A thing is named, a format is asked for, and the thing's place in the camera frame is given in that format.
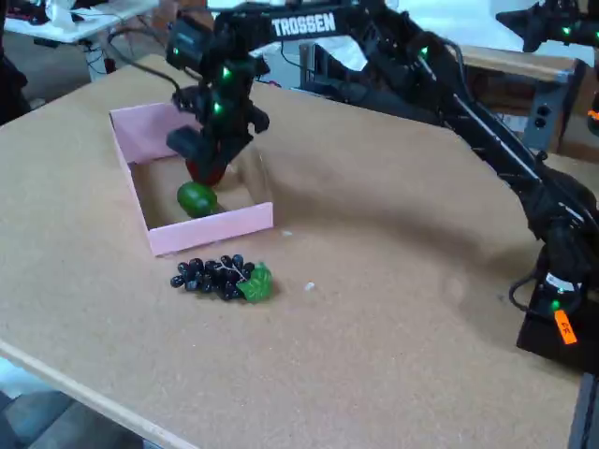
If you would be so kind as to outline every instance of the orange label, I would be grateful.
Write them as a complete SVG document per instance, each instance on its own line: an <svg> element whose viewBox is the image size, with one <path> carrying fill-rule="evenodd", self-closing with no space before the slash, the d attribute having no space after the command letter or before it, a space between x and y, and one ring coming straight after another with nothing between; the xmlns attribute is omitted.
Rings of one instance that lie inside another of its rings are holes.
<svg viewBox="0 0 599 449"><path fill-rule="evenodd" d="M558 324L558 329L560 329L565 344L577 342L577 336L574 335L574 330L572 330L572 325L570 325L570 320L568 320L565 311L555 311L555 322Z"/></svg>

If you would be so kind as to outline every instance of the table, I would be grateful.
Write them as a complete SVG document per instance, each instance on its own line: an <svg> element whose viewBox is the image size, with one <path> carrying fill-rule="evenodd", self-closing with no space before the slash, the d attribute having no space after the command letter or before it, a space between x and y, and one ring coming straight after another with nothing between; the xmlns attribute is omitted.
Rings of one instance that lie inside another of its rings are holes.
<svg viewBox="0 0 599 449"><path fill-rule="evenodd" d="M16 19L7 19L5 29L13 33L64 44L78 44L83 39L89 40L89 45L84 46L85 61L89 67L91 80L97 80L106 72L104 53L97 35L120 22L158 7L158 3L158 0L112 0L89 9L74 9L73 12L80 14L84 21L75 23L73 31L66 31L50 22L34 26L29 22Z"/></svg>
<svg viewBox="0 0 599 449"><path fill-rule="evenodd" d="M108 112L170 89L125 68L0 130L1 356L166 448L565 447L580 376L515 348L506 299L539 245L463 142L257 85L276 227L153 258ZM599 191L595 166L550 164ZM276 297L169 287L224 253Z"/></svg>

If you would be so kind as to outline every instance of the grape leaf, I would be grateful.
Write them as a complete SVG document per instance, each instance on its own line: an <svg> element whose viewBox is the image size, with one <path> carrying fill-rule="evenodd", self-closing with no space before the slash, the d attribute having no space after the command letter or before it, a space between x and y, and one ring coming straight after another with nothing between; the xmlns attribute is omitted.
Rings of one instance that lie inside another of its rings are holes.
<svg viewBox="0 0 599 449"><path fill-rule="evenodd" d="M237 287L245 295L248 302L260 302L272 294L272 273L264 264L258 264L247 282L240 282Z"/></svg>

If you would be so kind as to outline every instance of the lime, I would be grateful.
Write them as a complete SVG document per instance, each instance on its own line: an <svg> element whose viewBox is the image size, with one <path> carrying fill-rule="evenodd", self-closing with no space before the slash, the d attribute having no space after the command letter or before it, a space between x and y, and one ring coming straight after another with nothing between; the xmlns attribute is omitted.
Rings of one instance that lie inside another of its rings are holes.
<svg viewBox="0 0 599 449"><path fill-rule="evenodd" d="M186 182L177 191L177 202L191 218L212 215L216 211L216 193L208 186Z"/></svg>

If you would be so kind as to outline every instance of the pink box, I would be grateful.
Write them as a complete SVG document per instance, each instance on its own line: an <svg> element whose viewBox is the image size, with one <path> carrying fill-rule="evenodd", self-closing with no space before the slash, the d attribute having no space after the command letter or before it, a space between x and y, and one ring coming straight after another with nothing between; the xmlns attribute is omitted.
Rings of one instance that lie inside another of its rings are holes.
<svg viewBox="0 0 599 449"><path fill-rule="evenodd" d="M173 129L186 124L199 128L194 117L172 105L155 104L114 110L110 120L119 161L154 255L272 227L267 173L253 144L241 152L214 188L223 211L192 220L176 197L179 186L191 177L184 160L166 142Z"/></svg>

